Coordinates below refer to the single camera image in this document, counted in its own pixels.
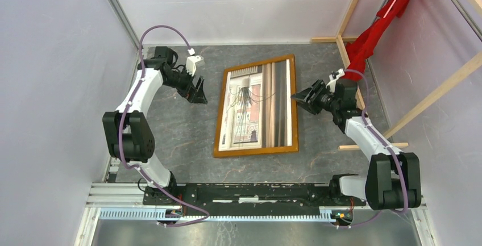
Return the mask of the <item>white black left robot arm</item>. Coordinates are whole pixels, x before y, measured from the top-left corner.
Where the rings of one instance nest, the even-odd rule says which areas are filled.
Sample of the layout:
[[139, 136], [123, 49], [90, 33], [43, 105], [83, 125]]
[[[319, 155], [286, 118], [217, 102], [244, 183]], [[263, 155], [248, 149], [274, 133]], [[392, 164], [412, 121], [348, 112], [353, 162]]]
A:
[[124, 101], [114, 111], [104, 113], [102, 124], [111, 157], [120, 159], [126, 169], [135, 169], [147, 181], [147, 194], [156, 195], [165, 205], [178, 199], [173, 173], [155, 155], [155, 137], [147, 122], [147, 112], [156, 92], [167, 86], [189, 103], [207, 104], [203, 77], [196, 70], [204, 58], [188, 50], [184, 65], [169, 47], [156, 47], [154, 56], [137, 65], [135, 82]]

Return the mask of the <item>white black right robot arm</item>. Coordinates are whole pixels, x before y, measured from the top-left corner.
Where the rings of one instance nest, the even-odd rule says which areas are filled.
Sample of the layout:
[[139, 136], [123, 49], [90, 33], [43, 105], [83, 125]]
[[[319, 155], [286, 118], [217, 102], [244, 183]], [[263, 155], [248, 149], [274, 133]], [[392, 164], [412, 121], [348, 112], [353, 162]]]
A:
[[356, 105], [358, 85], [342, 78], [332, 86], [322, 80], [291, 96], [297, 105], [316, 115], [332, 114], [333, 122], [363, 152], [369, 162], [364, 176], [336, 174], [330, 181], [329, 200], [345, 204], [351, 197], [366, 201], [373, 210], [403, 212], [422, 202], [419, 158], [390, 143]]

